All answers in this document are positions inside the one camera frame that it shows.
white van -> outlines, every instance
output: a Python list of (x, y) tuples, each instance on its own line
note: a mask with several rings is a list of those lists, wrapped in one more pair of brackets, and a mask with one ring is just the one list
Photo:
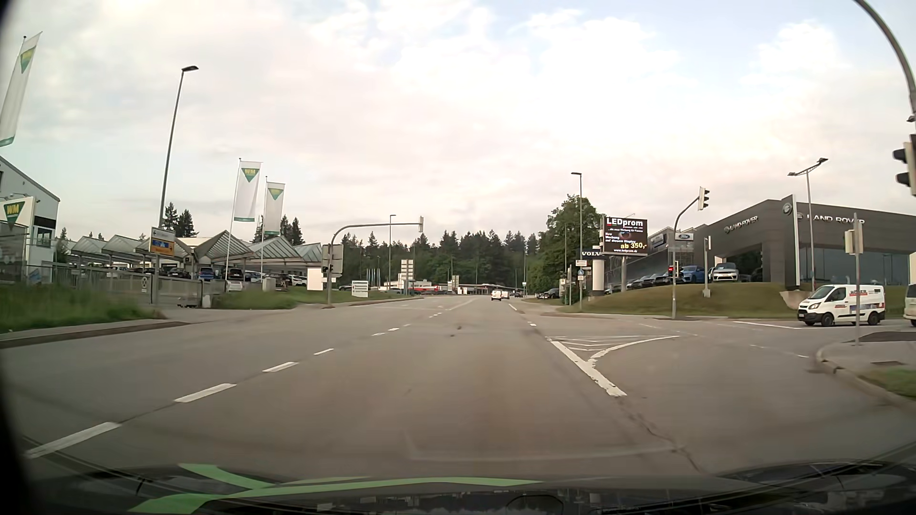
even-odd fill
[(907, 296), (903, 300), (903, 318), (916, 327), (916, 282), (907, 288)]
[(885, 316), (884, 287), (863, 284), (827, 284), (799, 304), (798, 318), (807, 325), (820, 322), (829, 327), (837, 322), (856, 323), (856, 297), (862, 306), (861, 322), (878, 325)]

white flag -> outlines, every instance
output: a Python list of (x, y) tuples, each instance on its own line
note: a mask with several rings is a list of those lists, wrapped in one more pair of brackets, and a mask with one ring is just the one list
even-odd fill
[(235, 180), (235, 205), (233, 220), (236, 222), (255, 221), (257, 182), (261, 179), (260, 161), (239, 161), (238, 178)]
[(38, 46), (39, 36), (41, 36), (40, 32), (22, 43), (22, 48), (19, 49), (19, 55), (13, 64), (13, 76), (9, 78), (3, 111), (0, 112), (0, 147), (9, 145), (16, 137), (19, 111), (22, 111), (22, 101), (26, 97), (26, 82), (28, 82), (29, 72), (32, 71), (31, 64), (35, 59), (35, 47)]
[(268, 182), (267, 195), (264, 200), (264, 234), (280, 234), (280, 218), (283, 217), (283, 192), (286, 184)]

street lamp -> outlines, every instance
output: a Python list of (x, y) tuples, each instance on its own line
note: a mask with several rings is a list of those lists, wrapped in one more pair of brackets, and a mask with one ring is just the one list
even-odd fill
[[(579, 176), (579, 259), (582, 259), (582, 231), (583, 231), (583, 225), (582, 225), (582, 173), (580, 171), (571, 171), (570, 175)], [(583, 284), (582, 284), (582, 281), (580, 280), (579, 281), (579, 311), (580, 312), (583, 309), (582, 289), (583, 289)]]
[(802, 171), (794, 171), (789, 173), (789, 177), (798, 177), (799, 175), (804, 175), (804, 181), (808, 186), (808, 230), (811, 231), (811, 291), (817, 290), (815, 287), (817, 282), (814, 278), (814, 216), (812, 215), (811, 209), (811, 179), (808, 178), (808, 175), (814, 169), (821, 166), (825, 161), (827, 161), (827, 158), (820, 158), (812, 166)]
[(397, 215), (388, 215), (388, 289), (386, 291), (391, 291), (391, 219), (395, 216)]
[(164, 228), (162, 217), (165, 215), (166, 208), (166, 184), (169, 182), (169, 159), (171, 158), (171, 141), (172, 137), (175, 136), (175, 118), (178, 116), (178, 100), (181, 98), (181, 85), (184, 83), (185, 72), (196, 70), (199, 70), (199, 68), (196, 66), (185, 66), (181, 69), (181, 78), (178, 81), (178, 95), (175, 97), (175, 111), (172, 113), (172, 128), (169, 131), (169, 149), (166, 151), (166, 171), (162, 174), (162, 197), (159, 199), (158, 225), (160, 229)]

grass embankment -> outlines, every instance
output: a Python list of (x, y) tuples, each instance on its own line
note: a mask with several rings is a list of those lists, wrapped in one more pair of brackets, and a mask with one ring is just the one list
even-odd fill
[[(785, 290), (774, 282), (710, 284), (712, 295), (703, 296), (702, 284), (678, 285), (679, 315), (717, 315), (730, 318), (795, 318), (795, 311), (780, 296)], [(585, 303), (586, 312), (671, 315), (671, 287), (613, 293)], [(579, 312), (578, 304), (561, 308)]]
[(901, 367), (872, 370), (861, 378), (887, 391), (916, 400), (916, 370)]
[[(386, 291), (369, 291), (369, 297), (354, 297), (349, 291), (331, 290), (331, 302), (379, 301), (396, 299), (396, 295)], [(217, 295), (213, 307), (222, 310), (288, 310), (299, 304), (321, 304), (328, 301), (328, 292), (309, 291), (302, 287), (293, 287), (289, 291), (230, 291)]]
[(136, 302), (53, 285), (0, 286), (0, 332), (162, 318)]

curb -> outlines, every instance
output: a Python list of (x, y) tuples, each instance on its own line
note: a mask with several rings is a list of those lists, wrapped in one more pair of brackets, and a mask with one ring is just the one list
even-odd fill
[(109, 334), (137, 333), (139, 331), (149, 331), (151, 329), (166, 329), (169, 327), (180, 327), (182, 325), (191, 325), (191, 322), (181, 322), (171, 320), (168, 322), (144, 323), (142, 325), (126, 325), (122, 327), (105, 327), (103, 329), (92, 329), (90, 331), (73, 331), (72, 333), (41, 334), (37, 336), (23, 336), (22, 338), (10, 338), (0, 340), (0, 349), (9, 349), (22, 347), (26, 345), (46, 344), (49, 342), (60, 342), (63, 340), (80, 340), (83, 338), (93, 338), (95, 336), (107, 336)]
[(822, 370), (825, 374), (830, 374), (835, 378), (843, 381), (844, 383), (853, 386), (872, 397), (877, 397), (881, 400), (884, 400), (886, 403), (901, 408), (903, 410), (912, 411), (916, 413), (916, 401), (909, 400), (905, 397), (897, 395), (896, 393), (887, 391), (881, 388), (878, 385), (869, 383), (868, 381), (860, 378), (855, 373), (849, 371), (846, 368), (843, 368), (833, 361), (823, 357), (823, 350), (827, 347), (821, 347), (816, 353), (814, 353), (814, 362), (818, 368)]

